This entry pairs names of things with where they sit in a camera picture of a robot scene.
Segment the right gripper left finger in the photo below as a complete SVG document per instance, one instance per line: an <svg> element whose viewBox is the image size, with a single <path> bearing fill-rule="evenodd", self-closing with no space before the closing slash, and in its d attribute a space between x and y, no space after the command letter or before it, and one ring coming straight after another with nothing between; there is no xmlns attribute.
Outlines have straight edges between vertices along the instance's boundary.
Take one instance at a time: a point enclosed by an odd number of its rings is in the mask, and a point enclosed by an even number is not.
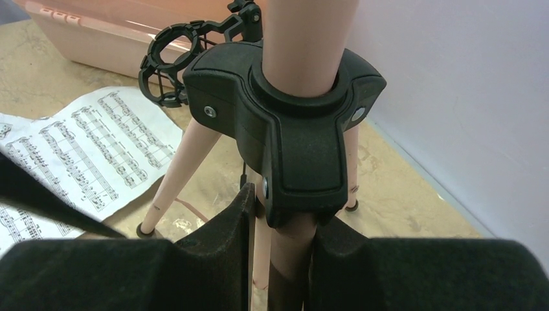
<svg viewBox="0 0 549 311"><path fill-rule="evenodd" d="M249 310L255 187L188 236L27 240L1 259L2 310Z"/></svg>

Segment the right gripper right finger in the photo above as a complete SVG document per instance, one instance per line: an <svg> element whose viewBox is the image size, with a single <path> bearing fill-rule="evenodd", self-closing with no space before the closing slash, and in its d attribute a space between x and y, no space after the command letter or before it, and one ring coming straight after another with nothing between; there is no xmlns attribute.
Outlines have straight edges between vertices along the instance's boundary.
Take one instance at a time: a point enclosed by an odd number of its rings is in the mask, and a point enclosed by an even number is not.
<svg viewBox="0 0 549 311"><path fill-rule="evenodd" d="M367 238L338 218L314 239L310 310L547 310L548 277L502 239Z"/></svg>

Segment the pink music stand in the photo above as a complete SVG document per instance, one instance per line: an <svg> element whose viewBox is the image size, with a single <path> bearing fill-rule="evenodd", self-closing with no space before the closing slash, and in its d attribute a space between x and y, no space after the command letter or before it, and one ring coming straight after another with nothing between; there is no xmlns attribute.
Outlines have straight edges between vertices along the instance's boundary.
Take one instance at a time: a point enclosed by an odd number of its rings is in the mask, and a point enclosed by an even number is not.
<svg viewBox="0 0 549 311"><path fill-rule="evenodd" d="M180 75L192 119L139 233L153 233L218 139L233 138L245 167L262 178L253 183L252 214L265 220L257 277L271 310L301 310L307 300L317 225L347 206L351 134L387 84L345 47L358 4L272 1L260 41L225 43L211 32L217 44ZM161 56L172 62L189 49L181 37ZM252 282L252 260L250 268Z"/></svg>

